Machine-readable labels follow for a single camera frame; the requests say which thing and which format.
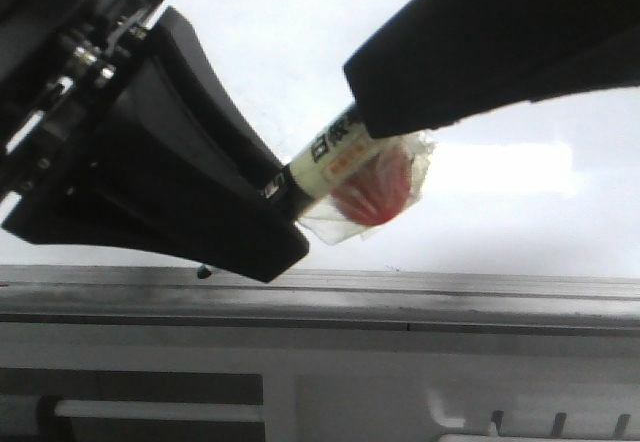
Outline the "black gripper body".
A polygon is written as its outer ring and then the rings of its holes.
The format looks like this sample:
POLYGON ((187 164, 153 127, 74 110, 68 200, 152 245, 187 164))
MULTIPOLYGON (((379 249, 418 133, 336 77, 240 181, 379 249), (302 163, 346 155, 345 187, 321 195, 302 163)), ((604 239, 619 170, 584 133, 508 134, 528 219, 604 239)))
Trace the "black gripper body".
POLYGON ((166 0, 1 0, 1 189, 148 202, 172 90, 166 0))

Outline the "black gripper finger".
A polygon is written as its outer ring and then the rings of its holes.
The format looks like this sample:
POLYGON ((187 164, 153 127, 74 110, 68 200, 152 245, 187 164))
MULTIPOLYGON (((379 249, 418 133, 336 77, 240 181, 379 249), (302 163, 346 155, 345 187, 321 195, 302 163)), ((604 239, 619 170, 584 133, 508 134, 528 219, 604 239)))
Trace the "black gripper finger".
POLYGON ((281 170, 168 8, 104 87, 84 83, 1 162, 2 222, 34 245, 116 247, 270 282, 309 251, 264 196, 281 170))
POLYGON ((639 82, 639 0, 410 0, 348 59, 370 135, 639 82))

